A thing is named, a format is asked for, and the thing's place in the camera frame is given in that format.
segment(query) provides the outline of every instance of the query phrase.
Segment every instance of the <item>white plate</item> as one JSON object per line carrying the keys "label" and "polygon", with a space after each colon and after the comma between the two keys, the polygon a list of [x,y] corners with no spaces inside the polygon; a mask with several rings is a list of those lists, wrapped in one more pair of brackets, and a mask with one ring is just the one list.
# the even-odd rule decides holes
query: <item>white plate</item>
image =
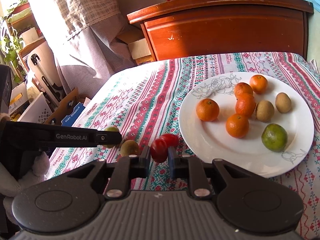
{"label": "white plate", "polygon": [[[263,145],[261,134],[269,123],[263,123],[252,115],[250,129],[242,139],[231,137],[225,128],[226,120],[235,113],[236,97],[233,89],[239,82],[249,84],[255,75],[248,72],[233,72],[208,78],[192,89],[184,98],[179,112],[179,127],[189,148],[204,162],[222,158],[241,168],[265,178],[283,174],[297,166],[310,150],[314,125],[310,109],[304,99],[287,84],[273,77],[268,79],[265,94],[254,94],[256,102],[265,99],[275,107],[276,95],[286,93],[292,101],[292,110],[281,114],[275,107],[270,123],[281,125],[288,133],[284,152],[271,152]],[[211,98],[220,107],[218,119],[202,122],[196,115],[196,105],[203,98]]]}

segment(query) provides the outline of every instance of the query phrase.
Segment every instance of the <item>red tomato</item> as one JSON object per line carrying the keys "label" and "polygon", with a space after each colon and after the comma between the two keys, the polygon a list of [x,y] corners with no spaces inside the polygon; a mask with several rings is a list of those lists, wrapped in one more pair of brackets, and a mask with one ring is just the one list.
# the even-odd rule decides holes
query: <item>red tomato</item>
{"label": "red tomato", "polygon": [[150,146],[151,157],[156,163],[163,163],[168,157],[168,146],[160,138],[155,139]]}
{"label": "red tomato", "polygon": [[172,133],[165,133],[159,137],[160,139],[164,140],[168,147],[173,146],[177,147],[179,144],[179,137],[178,135]]}

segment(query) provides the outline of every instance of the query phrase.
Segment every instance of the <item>silver bolt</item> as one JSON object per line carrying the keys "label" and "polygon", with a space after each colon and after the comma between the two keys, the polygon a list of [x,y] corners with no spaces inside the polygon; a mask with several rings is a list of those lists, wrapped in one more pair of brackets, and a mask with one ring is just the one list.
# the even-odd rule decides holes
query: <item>silver bolt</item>
{"label": "silver bolt", "polygon": [[198,188],[194,191],[197,197],[206,197],[210,195],[210,191],[206,188]]}
{"label": "silver bolt", "polygon": [[111,189],[111,190],[108,190],[107,192],[107,196],[108,197],[120,197],[122,195],[122,191],[119,190],[119,189]]}

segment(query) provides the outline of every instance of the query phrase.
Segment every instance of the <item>tablecloth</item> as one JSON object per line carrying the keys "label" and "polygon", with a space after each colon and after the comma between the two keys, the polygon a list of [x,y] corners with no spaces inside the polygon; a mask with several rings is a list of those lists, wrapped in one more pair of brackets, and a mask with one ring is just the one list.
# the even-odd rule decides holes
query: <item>tablecloth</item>
{"label": "tablecloth", "polygon": [[[320,235],[320,76],[299,55],[255,52],[206,55],[158,61],[113,75],[92,99],[74,126],[103,130],[117,126],[124,140],[142,148],[163,133],[180,136],[178,154],[192,155],[178,125],[180,105],[186,94],[205,79],[228,72],[247,71],[275,77],[294,88],[307,102],[315,125],[312,148],[293,170],[272,178],[296,191],[304,213],[297,232],[305,239]],[[58,176],[97,158],[108,163],[120,158],[120,148],[57,148],[50,159],[48,178]],[[182,179],[169,178],[168,163],[150,164],[147,179],[132,181],[132,189],[176,190]]]}

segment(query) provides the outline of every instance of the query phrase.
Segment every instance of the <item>tangerine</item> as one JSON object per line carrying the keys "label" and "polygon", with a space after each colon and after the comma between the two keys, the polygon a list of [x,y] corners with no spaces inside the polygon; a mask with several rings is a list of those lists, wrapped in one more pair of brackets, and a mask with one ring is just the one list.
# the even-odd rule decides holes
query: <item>tangerine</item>
{"label": "tangerine", "polygon": [[244,115],[234,114],[227,119],[226,130],[234,138],[242,138],[249,131],[249,120]]}
{"label": "tangerine", "polygon": [[263,94],[267,90],[268,80],[262,75],[254,75],[249,82],[252,90],[257,94]]}
{"label": "tangerine", "polygon": [[217,119],[219,115],[219,106],[212,99],[202,99],[196,107],[196,113],[200,120],[211,122]]}
{"label": "tangerine", "polygon": [[256,101],[253,95],[248,93],[243,93],[239,96],[236,103],[236,113],[246,116],[247,118],[251,117],[256,108]]}
{"label": "tangerine", "polygon": [[239,98],[239,96],[242,95],[243,93],[248,93],[250,95],[253,95],[253,90],[252,90],[252,87],[250,87],[250,85],[248,85],[247,83],[241,82],[236,84],[234,93],[236,98]]}

